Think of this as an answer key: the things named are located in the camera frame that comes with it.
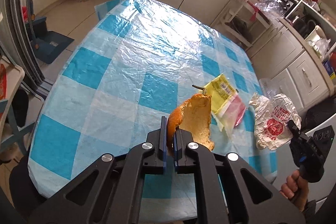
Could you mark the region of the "person's right hand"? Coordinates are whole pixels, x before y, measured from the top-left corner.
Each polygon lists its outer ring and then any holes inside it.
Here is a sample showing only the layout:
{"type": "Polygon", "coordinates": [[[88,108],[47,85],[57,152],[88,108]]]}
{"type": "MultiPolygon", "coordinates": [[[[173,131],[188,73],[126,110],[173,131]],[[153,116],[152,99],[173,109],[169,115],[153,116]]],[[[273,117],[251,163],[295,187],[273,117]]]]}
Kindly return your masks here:
{"type": "Polygon", "coordinates": [[[297,198],[293,204],[300,212],[303,212],[307,203],[309,185],[308,182],[300,176],[299,170],[295,170],[286,178],[286,182],[282,184],[279,193],[287,199],[292,199],[296,196],[297,198]]]}

